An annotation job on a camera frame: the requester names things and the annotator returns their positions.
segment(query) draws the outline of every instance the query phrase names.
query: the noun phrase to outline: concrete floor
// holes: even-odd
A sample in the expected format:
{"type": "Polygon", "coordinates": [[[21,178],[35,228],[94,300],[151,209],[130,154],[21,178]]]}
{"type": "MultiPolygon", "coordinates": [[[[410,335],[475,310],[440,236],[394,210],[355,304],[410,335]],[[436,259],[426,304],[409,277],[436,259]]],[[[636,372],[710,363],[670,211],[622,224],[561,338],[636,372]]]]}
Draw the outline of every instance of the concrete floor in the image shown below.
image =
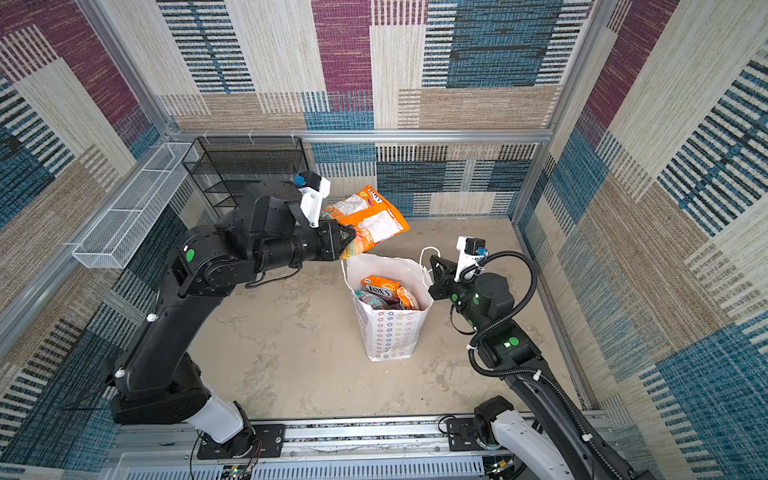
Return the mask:
{"type": "MultiPolygon", "coordinates": [[[[484,238],[491,252],[519,250],[508,220],[410,224],[408,233],[370,253],[418,261],[421,249],[432,245],[455,261],[459,235],[484,238]]],[[[520,260],[499,259],[488,270],[508,278],[515,299],[524,296],[529,277],[520,260]]],[[[267,278],[284,274],[276,270],[267,278]]],[[[255,290],[235,289],[200,329],[190,353],[206,382],[223,398],[240,402],[252,417],[461,413],[496,395],[528,411],[503,382],[472,370],[465,349],[469,337],[451,327],[449,307],[448,300],[435,302],[410,358],[371,362],[341,266],[307,262],[294,278],[255,290]]],[[[516,320],[578,405],[538,293],[516,320]]],[[[468,329],[460,315],[454,321],[468,329]]]]}

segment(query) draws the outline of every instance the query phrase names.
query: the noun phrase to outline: snack bag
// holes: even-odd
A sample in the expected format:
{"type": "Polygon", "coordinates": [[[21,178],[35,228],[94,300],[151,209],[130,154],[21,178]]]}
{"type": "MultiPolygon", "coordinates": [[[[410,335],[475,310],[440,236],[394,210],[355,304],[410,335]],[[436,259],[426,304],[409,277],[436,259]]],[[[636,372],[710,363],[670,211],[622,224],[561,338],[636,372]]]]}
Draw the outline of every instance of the snack bag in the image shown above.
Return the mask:
{"type": "Polygon", "coordinates": [[[400,288],[400,282],[386,279],[376,275],[368,275],[362,279],[361,290],[380,296],[387,303],[393,304],[400,301],[397,296],[397,289],[400,288]]]}
{"type": "Polygon", "coordinates": [[[374,295],[373,293],[357,290],[355,295],[357,295],[357,298],[361,302],[370,305],[374,310],[387,310],[389,308],[389,305],[387,305],[387,302],[385,302],[382,297],[374,295]]]}
{"type": "Polygon", "coordinates": [[[382,276],[368,275],[362,279],[361,290],[373,293],[384,301],[389,308],[399,308],[400,310],[419,310],[419,302],[416,297],[400,282],[390,280],[382,276]]]}
{"type": "Polygon", "coordinates": [[[350,198],[326,207],[321,218],[335,218],[342,225],[354,227],[357,232],[355,241],[342,252],[343,259],[411,230],[402,214],[370,185],[350,198]]]}
{"type": "Polygon", "coordinates": [[[400,299],[400,306],[403,310],[420,310],[419,301],[407,288],[401,286],[397,289],[396,293],[397,297],[400,299]]]}

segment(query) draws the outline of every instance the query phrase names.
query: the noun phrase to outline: fox's logo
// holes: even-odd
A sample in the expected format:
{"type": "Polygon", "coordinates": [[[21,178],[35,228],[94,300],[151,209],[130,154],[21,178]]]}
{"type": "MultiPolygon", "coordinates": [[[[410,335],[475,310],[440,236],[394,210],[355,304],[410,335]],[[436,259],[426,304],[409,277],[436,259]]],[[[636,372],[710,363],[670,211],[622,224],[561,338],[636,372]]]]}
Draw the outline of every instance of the fox's logo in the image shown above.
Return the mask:
{"type": "Polygon", "coordinates": [[[379,296],[385,296],[387,298],[392,298],[392,297],[395,296],[395,294],[392,293],[392,291],[390,289],[382,288],[380,286],[368,285],[368,291],[370,293],[374,293],[374,294],[379,295],[379,296]]]}

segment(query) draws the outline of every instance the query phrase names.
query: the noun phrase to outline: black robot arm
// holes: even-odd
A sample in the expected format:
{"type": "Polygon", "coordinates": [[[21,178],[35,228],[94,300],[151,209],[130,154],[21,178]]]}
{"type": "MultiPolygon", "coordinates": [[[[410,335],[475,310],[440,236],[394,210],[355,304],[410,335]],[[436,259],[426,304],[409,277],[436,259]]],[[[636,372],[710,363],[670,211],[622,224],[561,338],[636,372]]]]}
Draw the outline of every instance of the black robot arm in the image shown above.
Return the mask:
{"type": "MultiPolygon", "coordinates": [[[[311,227],[301,208],[303,195],[320,202],[320,182],[327,180],[311,172],[300,174],[300,180],[301,191],[279,181],[247,185],[241,207],[216,225],[188,230],[171,248],[154,313],[127,350],[105,363],[105,378],[118,390],[110,405],[115,422],[198,423],[231,456],[248,451],[253,432],[245,413],[236,403],[218,400],[204,385],[187,349],[237,284],[257,286],[266,271],[281,266],[299,269],[308,260],[338,260],[354,240],[355,230],[336,220],[313,218],[317,227],[311,227]],[[199,413],[204,407],[212,416],[199,413]],[[217,409],[224,415],[218,421],[217,409]],[[241,427],[217,435],[206,428],[209,417],[214,424],[241,427]]],[[[308,210],[319,212],[318,205],[308,210]]]]}
{"type": "MultiPolygon", "coordinates": [[[[482,258],[485,241],[466,239],[466,251],[460,251],[460,263],[467,257],[484,266],[488,258],[517,257],[531,268],[531,288],[520,303],[509,292],[507,280],[496,273],[480,273],[474,261],[459,271],[458,265],[433,255],[430,259],[434,285],[429,292],[435,300],[450,299],[453,307],[476,331],[468,345],[472,367],[484,376],[503,379],[531,409],[549,439],[570,468],[573,478],[651,480],[649,472],[636,473],[590,425],[554,378],[541,350],[512,318],[530,300],[536,287],[531,261],[518,252],[497,253],[482,258]],[[488,367],[475,361],[475,352],[488,367]]],[[[511,409],[502,397],[496,397],[475,409],[475,428],[486,445],[498,444],[492,423],[499,413],[511,409]]]]}

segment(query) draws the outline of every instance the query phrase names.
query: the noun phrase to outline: wire mesh basket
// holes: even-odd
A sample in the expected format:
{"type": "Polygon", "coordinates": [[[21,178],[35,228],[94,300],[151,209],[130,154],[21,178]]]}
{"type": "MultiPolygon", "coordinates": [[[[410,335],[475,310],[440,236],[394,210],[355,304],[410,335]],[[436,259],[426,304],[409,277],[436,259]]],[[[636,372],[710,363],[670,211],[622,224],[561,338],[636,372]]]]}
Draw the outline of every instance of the wire mesh basket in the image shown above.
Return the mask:
{"type": "Polygon", "coordinates": [[[72,256],[87,268],[125,268],[187,176],[182,159],[192,157],[188,143],[159,147],[72,256]]]}
{"type": "Polygon", "coordinates": [[[261,180],[292,181],[309,170],[300,138],[199,137],[198,157],[184,167],[219,215],[238,205],[245,186],[261,180]]]}

